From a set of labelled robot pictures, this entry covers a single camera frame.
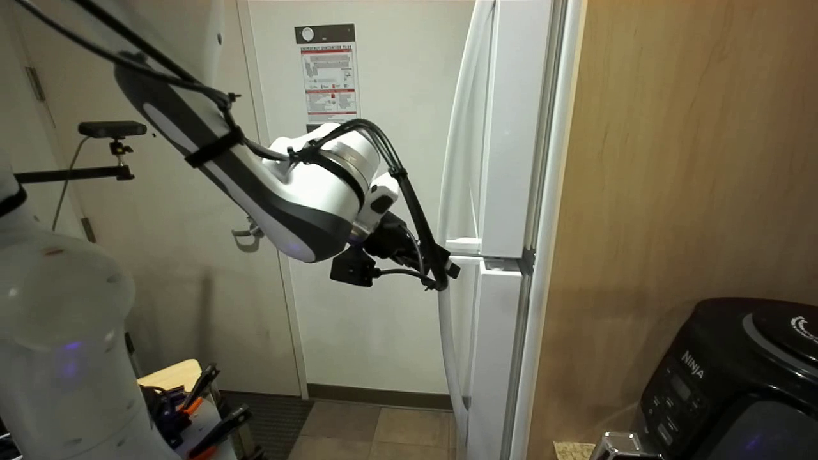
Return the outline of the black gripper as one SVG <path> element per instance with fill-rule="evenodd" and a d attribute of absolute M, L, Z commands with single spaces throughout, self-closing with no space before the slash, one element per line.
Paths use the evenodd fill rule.
<path fill-rule="evenodd" d="M 386 213 L 374 233 L 352 240 L 330 263 L 330 277 L 352 286 L 374 286 L 380 276 L 412 276 L 423 289 L 445 291 L 461 265 L 434 240 L 420 240 L 408 225 Z"/>

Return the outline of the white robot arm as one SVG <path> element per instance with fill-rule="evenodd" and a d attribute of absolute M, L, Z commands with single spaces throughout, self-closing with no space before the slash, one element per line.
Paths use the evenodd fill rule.
<path fill-rule="evenodd" d="M 376 277 L 380 257 L 431 291 L 458 276 L 376 121 L 324 121 L 261 144 L 234 121 L 229 91 L 188 73 L 98 0 L 73 1 L 124 41 L 103 56 L 128 102 L 282 252 L 328 259 L 337 281 Z M 16 173 L 3 175 L 0 219 L 0 415 L 22 460 L 200 460 L 200 450 L 177 454 L 164 440 L 133 372 L 130 276 L 100 245 L 39 226 Z"/>

